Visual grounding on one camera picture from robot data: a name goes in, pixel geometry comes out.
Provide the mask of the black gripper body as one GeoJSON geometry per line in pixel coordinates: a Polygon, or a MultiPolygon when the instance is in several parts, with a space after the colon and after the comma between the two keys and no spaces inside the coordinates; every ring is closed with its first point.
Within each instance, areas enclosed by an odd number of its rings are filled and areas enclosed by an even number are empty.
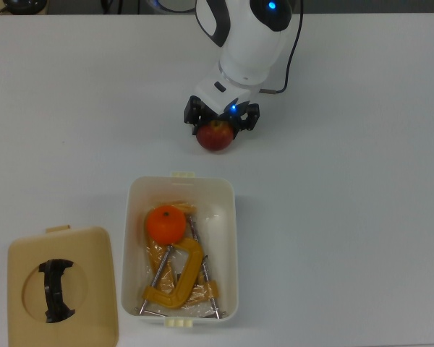
{"type": "Polygon", "coordinates": [[[210,121],[227,121],[238,123],[241,121],[243,113],[237,106],[230,106],[223,113],[216,113],[208,107],[203,109],[203,114],[201,116],[201,121],[208,123],[210,121]]]}

